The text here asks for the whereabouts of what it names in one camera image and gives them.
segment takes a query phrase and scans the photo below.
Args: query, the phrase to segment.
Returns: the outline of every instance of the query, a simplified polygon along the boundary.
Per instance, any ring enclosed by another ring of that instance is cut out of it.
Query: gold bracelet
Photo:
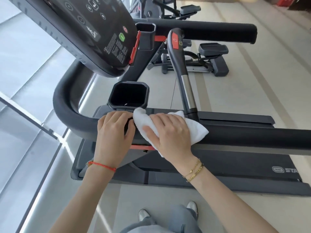
[[[187,182],[192,181],[192,179],[195,178],[195,176],[202,170],[203,167],[204,167],[204,165],[201,164],[201,167],[196,171],[195,174],[193,174],[189,179],[187,179]]]
[[[199,162],[201,162],[201,160],[198,158],[197,161],[196,161],[195,166],[193,167],[193,169],[191,169],[190,172],[187,175],[183,176],[183,178],[186,178],[186,176],[188,176],[189,174],[193,173],[195,167],[198,165]]]

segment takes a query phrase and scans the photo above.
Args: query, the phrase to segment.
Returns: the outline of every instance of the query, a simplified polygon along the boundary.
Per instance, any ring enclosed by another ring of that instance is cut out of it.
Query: green button
[[[120,34],[119,34],[119,39],[120,39],[121,41],[123,41],[123,42],[124,42],[124,40],[125,40],[125,36],[124,36],[124,34],[123,34],[123,33],[120,33]]]

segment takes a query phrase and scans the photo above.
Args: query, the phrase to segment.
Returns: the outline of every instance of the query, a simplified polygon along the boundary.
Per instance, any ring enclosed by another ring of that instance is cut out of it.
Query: shoe
[[[150,214],[145,209],[139,210],[139,212],[138,212],[138,220],[141,222],[146,217],[150,217]]]
[[[187,207],[186,207],[186,208],[192,209],[192,210],[195,212],[196,217],[198,218],[199,212],[198,212],[198,210],[197,210],[197,205],[196,205],[196,203],[195,203],[194,201],[190,201],[190,202],[187,204]]]

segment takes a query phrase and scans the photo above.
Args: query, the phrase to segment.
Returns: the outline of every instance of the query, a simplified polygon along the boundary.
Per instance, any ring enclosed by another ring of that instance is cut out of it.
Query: red object
[[[98,165],[98,166],[107,168],[107,169],[109,169],[109,170],[111,170],[111,171],[113,171],[113,172],[116,172],[116,170],[117,170],[117,168],[115,168],[115,167],[109,167],[109,166],[103,165],[103,164],[101,164],[101,163],[96,163],[96,162],[93,162],[93,161],[89,161],[88,164],[89,164],[89,165],[95,164],[95,165]]]
[[[179,49],[178,35],[176,33],[172,33],[172,44],[173,49]]]
[[[139,39],[140,39],[140,35],[141,35],[141,31],[138,31],[137,37],[136,37],[136,43],[135,46],[133,47],[132,53],[131,53],[131,59],[130,62],[128,63],[129,65],[131,65],[134,62],[135,56],[136,56],[136,52],[139,46]]]
[[[155,42],[164,42],[167,39],[166,36],[155,35]]]
[[[289,7],[294,0],[279,0],[277,3],[277,6],[285,6],[285,7]]]
[[[131,145],[133,150],[155,150],[151,145]]]

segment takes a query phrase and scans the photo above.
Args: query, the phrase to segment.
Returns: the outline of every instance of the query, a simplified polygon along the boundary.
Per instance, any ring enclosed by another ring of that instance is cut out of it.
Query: red string bracelet
[[[117,168],[115,168],[115,167],[109,167],[109,166],[103,165],[103,164],[101,164],[101,163],[96,163],[96,162],[93,162],[93,161],[89,161],[89,162],[88,162],[88,165],[90,166],[91,164],[95,164],[95,165],[98,165],[98,166],[102,166],[102,167],[107,168],[107,169],[109,169],[109,170],[111,170],[111,171],[113,171],[113,172],[116,172],[116,170],[117,170]]]

